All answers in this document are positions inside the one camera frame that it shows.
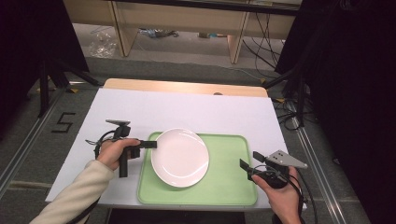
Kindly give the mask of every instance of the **sleeve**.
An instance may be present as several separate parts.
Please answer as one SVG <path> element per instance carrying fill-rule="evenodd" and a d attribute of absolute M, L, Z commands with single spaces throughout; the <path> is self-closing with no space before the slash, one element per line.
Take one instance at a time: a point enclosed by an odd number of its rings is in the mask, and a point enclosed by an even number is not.
<path fill-rule="evenodd" d="M 67 223 L 98 200 L 113 177 L 114 172 L 101 162 L 88 162 L 73 183 L 63 189 L 31 224 Z"/>

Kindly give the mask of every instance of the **white surface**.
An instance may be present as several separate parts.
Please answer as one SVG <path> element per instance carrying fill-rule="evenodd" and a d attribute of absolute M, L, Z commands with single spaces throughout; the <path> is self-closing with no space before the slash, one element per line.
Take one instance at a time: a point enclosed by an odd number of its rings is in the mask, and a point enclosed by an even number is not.
<path fill-rule="evenodd" d="M 198 183 L 209 166 L 204 141 L 186 129 L 168 130 L 156 139 L 151 164 L 157 176 L 168 185 L 186 188 Z"/>
<path fill-rule="evenodd" d="M 155 132 L 184 128 L 195 133 L 242 135 L 247 139 L 250 153 L 258 151 L 268 156 L 279 149 L 288 152 L 270 98 L 101 89 L 92 102 L 91 109 L 49 192 L 47 202 L 53 201 L 62 189 L 73 182 L 85 164 L 94 159 L 94 147 L 85 140 L 96 141 L 105 132 L 117 128 L 116 125 L 105 122 L 106 119 L 131 121 L 130 136 L 142 140 L 147 140 L 149 135 Z M 144 155 L 128 161 L 126 178 L 118 178 L 116 170 L 117 177 L 110 181 L 99 203 L 128 208 L 186 208 L 154 206 L 142 204 L 137 200 L 143 158 Z M 254 166 L 260 164 L 254 159 L 252 163 Z M 251 207 L 188 208 L 240 211 L 269 208 L 265 193 L 260 189 L 258 192 L 258 201 Z"/>

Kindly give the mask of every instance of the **green tray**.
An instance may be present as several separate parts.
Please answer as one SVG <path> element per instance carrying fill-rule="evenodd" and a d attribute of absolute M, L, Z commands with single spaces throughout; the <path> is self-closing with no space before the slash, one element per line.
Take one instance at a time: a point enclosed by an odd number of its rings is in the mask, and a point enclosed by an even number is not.
<path fill-rule="evenodd" d="M 153 133 L 156 140 L 161 133 Z M 163 182 L 151 165 L 151 149 L 146 150 L 140 175 L 138 200 L 149 204 L 253 205 L 257 190 L 239 167 L 239 159 L 250 163 L 248 142 L 240 135 L 198 134 L 209 151 L 209 167 L 204 178 L 188 188 Z"/>

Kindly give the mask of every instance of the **white table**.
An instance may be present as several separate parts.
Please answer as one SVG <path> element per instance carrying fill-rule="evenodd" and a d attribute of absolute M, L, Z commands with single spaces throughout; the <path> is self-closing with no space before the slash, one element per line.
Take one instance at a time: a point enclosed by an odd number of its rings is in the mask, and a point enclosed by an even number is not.
<path fill-rule="evenodd" d="M 117 86 L 134 90 L 112 89 Z M 193 89 L 198 93 L 177 92 Z M 245 95 L 243 92 L 247 90 L 251 90 L 254 96 L 238 96 L 238 92 Z M 213 95 L 211 92 L 221 92 L 223 95 Z M 242 135 L 247 139 L 250 154 L 258 151 L 267 156 L 279 149 L 288 152 L 271 99 L 265 96 L 266 91 L 256 87 L 110 79 L 97 92 L 46 201 L 53 201 L 83 170 L 85 164 L 94 159 L 94 146 L 85 140 L 96 141 L 105 132 L 117 128 L 116 125 L 107 123 L 106 119 L 131 121 L 130 136 L 142 140 L 147 140 L 154 132 L 184 128 L 195 133 Z M 116 170 L 117 177 L 110 182 L 99 204 L 117 208 L 219 211 L 270 208 L 267 196 L 260 189 L 258 201 L 252 206 L 142 204 L 137 200 L 136 191 L 143 157 L 144 151 L 141 158 L 128 162 L 128 177 L 118 178 Z M 260 164 L 254 159 L 252 162 L 254 166 Z"/>

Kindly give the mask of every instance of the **human hand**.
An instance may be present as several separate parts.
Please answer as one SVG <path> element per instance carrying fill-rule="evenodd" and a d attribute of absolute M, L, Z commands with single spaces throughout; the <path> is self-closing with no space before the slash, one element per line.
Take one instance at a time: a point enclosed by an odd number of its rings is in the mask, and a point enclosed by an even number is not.
<path fill-rule="evenodd" d="M 97 160 L 110 169 L 116 170 L 120 166 L 119 157 L 123 149 L 128 146 L 137 146 L 139 144 L 140 141 L 133 138 L 124 138 L 116 142 L 107 140 L 102 143 L 102 148 Z"/>
<path fill-rule="evenodd" d="M 294 167 L 289 167 L 289 174 L 297 178 L 297 170 Z M 288 184 L 283 189 L 273 189 L 267 182 L 257 175 L 252 176 L 253 181 L 265 191 L 268 196 L 269 203 L 275 214 L 280 218 L 283 224 L 298 224 L 301 223 L 298 214 L 299 195 L 295 188 Z M 294 178 L 290 179 L 291 182 L 297 186 L 298 182 Z"/>

